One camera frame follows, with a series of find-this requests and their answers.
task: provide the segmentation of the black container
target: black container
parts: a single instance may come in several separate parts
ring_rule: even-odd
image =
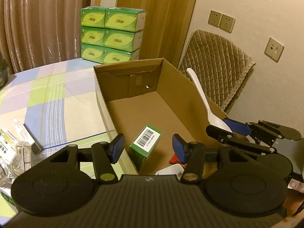
[[[6,63],[0,55],[0,89],[5,86],[8,80],[9,75],[7,72]]]

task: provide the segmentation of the plaid tablecloth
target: plaid tablecloth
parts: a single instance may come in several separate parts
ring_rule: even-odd
[[[18,116],[24,122],[43,147],[34,164],[70,143],[84,148],[109,141],[96,102],[96,64],[74,59],[34,68],[11,75],[0,90],[0,128],[19,139],[11,121]],[[113,167],[120,177],[119,163]],[[81,170],[94,175],[92,163],[82,163]]]

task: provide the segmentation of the chair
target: chair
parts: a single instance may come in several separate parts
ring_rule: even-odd
[[[205,94],[228,113],[244,88],[254,65],[251,57],[229,40],[196,30],[189,40],[178,69],[190,79],[186,69],[192,68]]]

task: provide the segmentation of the barcode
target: barcode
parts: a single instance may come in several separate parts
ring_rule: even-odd
[[[142,147],[144,147],[148,143],[152,135],[153,132],[149,129],[146,129],[145,133],[142,135],[142,137],[140,137],[137,143],[140,144]]]

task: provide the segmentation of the electrical outlet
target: electrical outlet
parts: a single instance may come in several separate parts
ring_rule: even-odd
[[[222,15],[221,23],[219,24],[219,28],[222,30],[231,33],[233,26],[235,23],[235,18],[227,16],[225,14]]]
[[[265,55],[269,56],[275,62],[278,62],[282,52],[284,50],[284,46],[274,39],[270,38],[268,44],[265,49]]]
[[[210,15],[209,15],[208,24],[213,25],[215,27],[219,27],[221,17],[222,17],[221,13],[211,10]]]

